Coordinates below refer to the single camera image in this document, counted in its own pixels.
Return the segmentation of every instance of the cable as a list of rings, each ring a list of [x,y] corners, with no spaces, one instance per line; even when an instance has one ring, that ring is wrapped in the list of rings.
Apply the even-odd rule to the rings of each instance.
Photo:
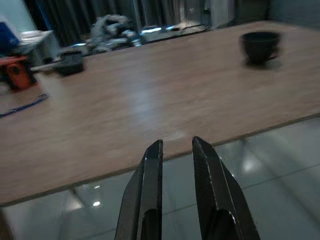
[[[27,108],[30,108],[30,107],[38,104],[38,103],[41,103],[42,101],[44,101],[44,100],[46,100],[48,98],[49,98],[49,96],[47,94],[41,94],[41,95],[38,96],[37,100],[35,100],[35,101],[33,101],[33,102],[29,103],[29,104],[26,104],[26,105],[23,105],[23,106],[18,106],[16,108],[9,109],[9,111],[7,111],[7,112],[0,113],[0,118],[6,117],[6,116],[8,116],[10,114],[14,114],[16,112],[20,112],[20,111],[25,110]]]

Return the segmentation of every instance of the tabletop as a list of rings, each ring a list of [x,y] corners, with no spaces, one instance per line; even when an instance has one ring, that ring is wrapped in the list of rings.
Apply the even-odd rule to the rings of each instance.
[[[245,64],[240,35],[282,33],[281,56]],[[165,159],[320,113],[320,32],[256,22],[91,56],[68,77],[0,96],[0,110],[50,98],[0,119],[0,204],[134,169],[163,139]]]

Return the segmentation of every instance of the black object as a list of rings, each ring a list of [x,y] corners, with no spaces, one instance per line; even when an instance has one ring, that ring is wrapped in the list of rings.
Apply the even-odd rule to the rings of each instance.
[[[245,196],[211,144],[192,141],[195,193],[203,240],[260,240]]]
[[[252,64],[262,65],[278,57],[278,43],[281,35],[277,32],[256,31],[241,36],[240,43]]]
[[[162,163],[163,141],[157,140],[124,190],[115,240],[161,240]]]
[[[30,108],[30,107],[38,104],[38,103],[41,103],[42,101],[44,101],[44,100],[46,100],[46,99],[48,99],[48,98],[49,98],[49,96],[48,96],[47,94],[41,94],[41,95],[38,97],[37,100],[35,100],[35,101],[33,101],[33,102],[29,103],[29,104],[26,104],[26,105],[23,105],[23,106],[18,106],[18,107],[16,107],[16,108],[10,109],[10,110],[7,111],[7,112],[2,112],[2,113],[0,113],[0,118],[6,117],[6,116],[8,116],[8,115],[14,114],[14,113],[19,112],[19,111],[22,111],[22,110],[25,110],[25,109],[27,109],[27,108]]]
[[[81,51],[66,51],[60,57],[61,61],[54,67],[59,74],[67,76],[84,70]]]

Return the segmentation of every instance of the glossy floor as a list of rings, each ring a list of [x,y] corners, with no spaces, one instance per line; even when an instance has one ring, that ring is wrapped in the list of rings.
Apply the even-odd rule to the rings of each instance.
[[[320,119],[216,147],[262,240],[320,239]],[[132,172],[4,209],[17,240],[113,240]],[[163,164],[162,239],[200,240],[193,158]]]

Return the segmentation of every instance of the cup handle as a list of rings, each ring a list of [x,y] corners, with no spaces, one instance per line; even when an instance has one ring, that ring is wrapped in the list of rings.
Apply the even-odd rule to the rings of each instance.
[[[275,47],[273,48],[272,56],[269,58],[269,60],[271,60],[271,59],[276,59],[277,57],[279,57],[279,52],[280,52],[279,47],[275,46]]]

